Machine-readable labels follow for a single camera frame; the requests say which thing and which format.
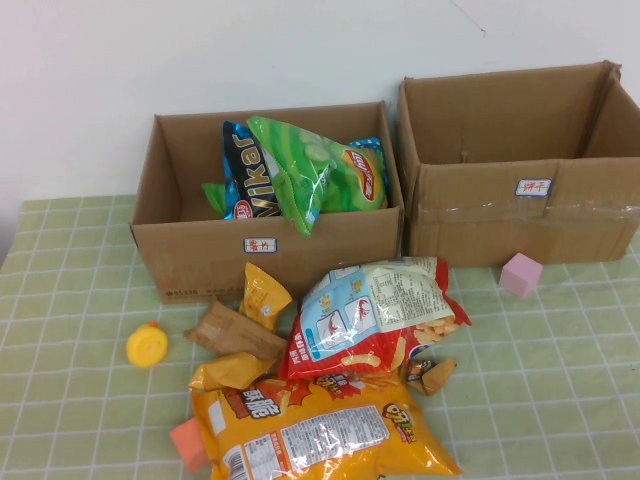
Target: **red and white snack bag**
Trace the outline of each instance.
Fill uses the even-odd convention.
[[[389,372],[469,317],[447,297],[436,257],[404,257],[332,270],[301,302],[283,378]]]

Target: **open cardboard box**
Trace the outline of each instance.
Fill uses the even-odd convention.
[[[613,63],[407,78],[398,143],[411,255],[608,261],[638,227],[640,110]]]
[[[252,115],[285,121],[340,143],[377,136],[389,172],[389,208],[321,214],[310,237],[283,217],[221,220],[203,182],[224,183],[222,124]],[[162,301],[238,297],[251,262],[305,295],[331,269],[396,257],[404,207],[384,103],[156,116],[131,230]]]

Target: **pink cube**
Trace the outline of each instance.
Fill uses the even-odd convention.
[[[198,420],[192,418],[169,433],[187,470],[194,473],[210,463]]]
[[[520,298],[526,298],[538,286],[540,275],[542,275],[542,265],[518,253],[502,267],[500,286]]]

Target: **yellow toy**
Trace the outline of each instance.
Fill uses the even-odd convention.
[[[127,340],[127,358],[136,367],[149,368],[162,361],[169,348],[169,337],[158,322],[141,325]]]

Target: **orange block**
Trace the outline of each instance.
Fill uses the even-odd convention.
[[[171,430],[169,436],[178,449],[187,470],[191,473],[209,464],[207,449],[202,440],[200,426],[195,418]]]

